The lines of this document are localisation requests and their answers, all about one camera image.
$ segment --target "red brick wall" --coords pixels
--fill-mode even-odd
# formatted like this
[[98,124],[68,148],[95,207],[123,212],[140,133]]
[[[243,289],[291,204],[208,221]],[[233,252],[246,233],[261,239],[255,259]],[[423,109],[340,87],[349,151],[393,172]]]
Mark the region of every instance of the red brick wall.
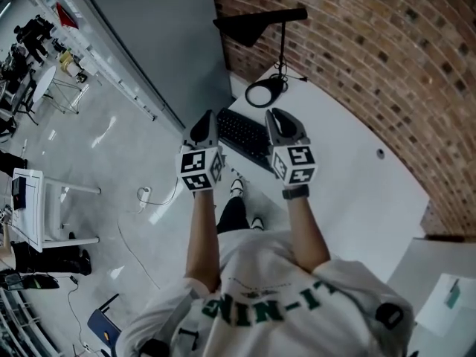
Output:
[[[429,234],[476,235],[475,0],[215,0],[219,16],[305,6],[286,26],[291,67],[362,120],[431,197]],[[223,37],[228,68],[255,80],[280,26],[253,48]]]

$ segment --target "black desk lamp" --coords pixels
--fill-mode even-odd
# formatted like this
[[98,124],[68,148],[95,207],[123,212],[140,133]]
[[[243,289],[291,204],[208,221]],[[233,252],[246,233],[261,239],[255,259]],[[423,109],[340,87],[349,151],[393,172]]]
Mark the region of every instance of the black desk lamp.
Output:
[[[223,17],[215,19],[213,23],[224,34],[240,44],[250,48],[261,37],[270,24],[281,23],[281,51],[278,63],[278,73],[271,75],[266,80],[259,80],[251,84],[245,92],[248,103],[253,107],[264,108],[270,106],[282,92],[287,90],[286,76],[283,74],[284,62],[284,37],[286,23],[295,20],[307,19],[306,8],[275,10],[273,12],[252,13],[247,15]],[[262,105],[253,103],[249,99],[249,92],[255,87],[264,87],[271,94],[270,100]]]

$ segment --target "white table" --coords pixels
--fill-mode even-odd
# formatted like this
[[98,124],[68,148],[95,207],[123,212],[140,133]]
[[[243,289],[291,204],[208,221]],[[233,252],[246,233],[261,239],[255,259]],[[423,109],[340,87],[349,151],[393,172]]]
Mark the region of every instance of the white table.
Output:
[[26,178],[26,208],[15,210],[12,215],[12,229],[21,236],[28,244],[38,252],[42,252],[43,248],[86,245],[89,243],[98,243],[98,237],[85,239],[69,239],[63,241],[51,241],[45,239],[45,200],[46,188],[52,189],[50,196],[49,216],[52,223],[52,229],[58,234],[61,229],[60,219],[60,196],[63,187],[69,189],[81,190],[100,194],[98,187],[84,187],[82,185],[70,184],[43,176],[43,172],[39,170],[22,170],[15,168],[13,171],[13,180],[17,177]]
[[[66,97],[65,93],[63,93],[60,89],[60,86],[63,88],[66,87],[68,89],[75,89],[79,90],[81,92],[81,89],[75,85],[72,85],[70,83],[67,83],[62,80],[58,80],[55,78],[55,74],[57,72],[57,67],[56,66],[51,66],[39,79],[38,83],[36,84],[36,89],[35,92],[33,93],[33,104],[39,102],[43,97],[47,97],[50,99],[51,105],[55,108],[60,110],[63,114],[66,113],[66,111],[73,112],[74,114],[79,114],[77,109],[75,109],[72,105],[70,100]],[[56,86],[57,90],[60,92],[60,94],[65,98],[66,102],[68,102],[67,106],[60,105],[56,99],[53,98],[51,94],[46,94],[49,92],[50,86]]]
[[[274,68],[263,76],[274,73]],[[301,77],[289,69],[289,75]],[[363,262],[384,282],[414,237],[428,195],[405,165],[362,122],[326,92],[289,78],[287,92],[268,107],[301,120],[311,139],[318,174],[309,202],[333,254]],[[267,109],[241,96],[230,109],[265,124]],[[281,183],[267,170],[222,144],[227,163],[277,205],[287,210]],[[376,155],[385,153],[383,160]]]

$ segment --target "wristband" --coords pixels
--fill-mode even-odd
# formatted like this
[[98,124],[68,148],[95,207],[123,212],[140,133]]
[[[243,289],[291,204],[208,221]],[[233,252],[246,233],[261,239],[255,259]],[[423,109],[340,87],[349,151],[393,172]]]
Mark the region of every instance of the wristband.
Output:
[[296,199],[298,197],[309,197],[309,185],[300,185],[296,189],[285,189],[283,190],[283,198],[290,200]]

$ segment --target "keyboard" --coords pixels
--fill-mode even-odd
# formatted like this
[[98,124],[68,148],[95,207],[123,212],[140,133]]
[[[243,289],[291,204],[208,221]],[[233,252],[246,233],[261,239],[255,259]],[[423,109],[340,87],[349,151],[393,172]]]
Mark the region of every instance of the keyboard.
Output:
[[273,173],[269,164],[269,141],[266,127],[229,109],[216,116],[219,139],[232,150]]

